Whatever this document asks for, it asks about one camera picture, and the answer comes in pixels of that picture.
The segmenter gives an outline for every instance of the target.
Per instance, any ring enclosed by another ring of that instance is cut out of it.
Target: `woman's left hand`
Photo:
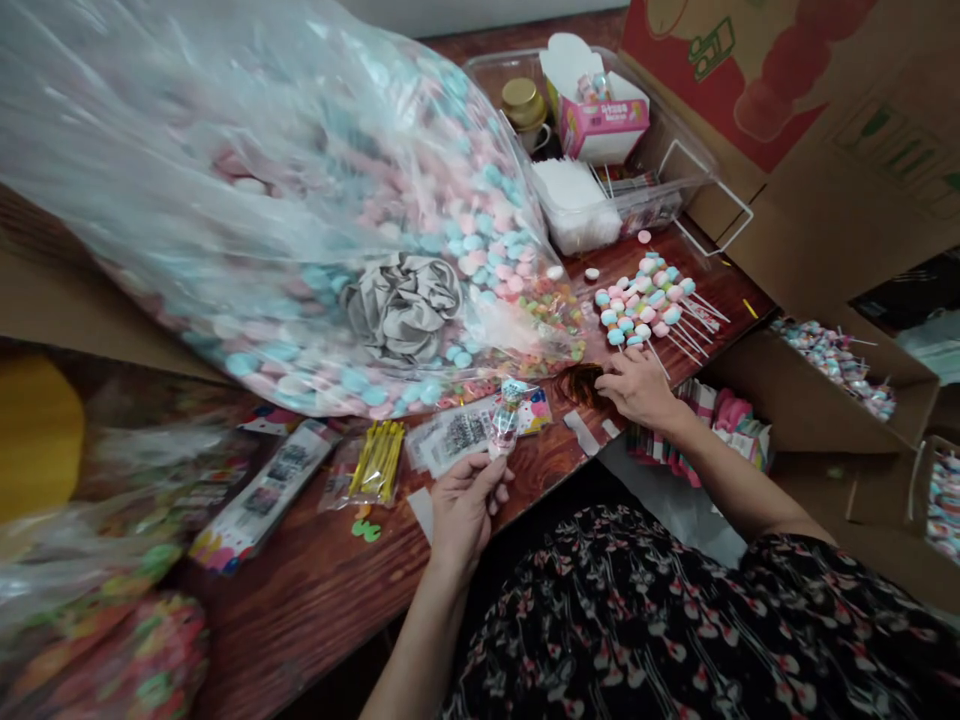
[[[490,461],[486,453],[467,455],[433,487],[431,564],[465,587],[490,542],[490,518],[510,499],[504,483],[513,472],[506,457]]]

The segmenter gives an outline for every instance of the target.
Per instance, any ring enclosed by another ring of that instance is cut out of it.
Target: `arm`
[[[415,720],[440,708],[453,669],[467,589],[490,541],[490,517],[509,499],[506,458],[468,455],[433,488],[433,547],[390,660],[361,720]]]
[[[615,356],[596,388],[621,415],[660,433],[683,453],[710,499],[746,542],[797,533],[836,544],[793,498],[673,396],[660,366],[646,353],[629,348]]]

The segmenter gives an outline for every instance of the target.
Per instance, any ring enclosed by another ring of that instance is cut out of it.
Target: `gold jar lid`
[[[530,78],[514,78],[503,86],[503,114],[517,132],[540,127],[547,121],[547,104]]]

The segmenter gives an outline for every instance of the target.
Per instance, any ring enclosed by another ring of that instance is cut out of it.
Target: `white tissue stack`
[[[533,170],[557,250],[571,256],[617,241],[621,226],[617,205],[600,189],[586,163],[545,160],[534,163]]]

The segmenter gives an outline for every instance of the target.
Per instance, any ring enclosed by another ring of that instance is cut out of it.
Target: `yellow object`
[[[0,359],[0,523],[66,503],[77,486],[83,405],[42,355]]]

